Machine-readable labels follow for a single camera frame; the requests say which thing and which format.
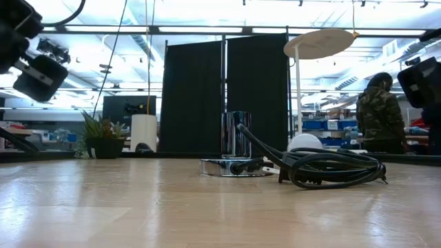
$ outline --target white ball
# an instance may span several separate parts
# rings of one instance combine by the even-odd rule
[[[323,144],[312,134],[298,134],[288,144],[288,152],[295,148],[323,149]]]

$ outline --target black plant pot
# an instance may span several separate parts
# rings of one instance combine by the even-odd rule
[[[85,143],[91,158],[118,158],[124,146],[124,140],[116,138],[87,138]]]

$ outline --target white cylindrical container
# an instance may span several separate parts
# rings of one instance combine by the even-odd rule
[[[130,130],[130,151],[135,152],[139,143],[147,144],[156,152],[156,133],[158,121],[156,116],[149,114],[132,115],[132,128]]]

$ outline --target white pole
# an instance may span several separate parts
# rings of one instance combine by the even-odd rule
[[[298,58],[298,46],[300,43],[296,44],[296,82],[297,82],[297,126],[298,134],[302,133],[302,99],[300,95],[300,59]]]

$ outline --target camouflage jacket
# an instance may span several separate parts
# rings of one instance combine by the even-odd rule
[[[404,129],[398,100],[379,87],[368,87],[358,97],[357,121],[364,141],[401,140],[393,129]]]

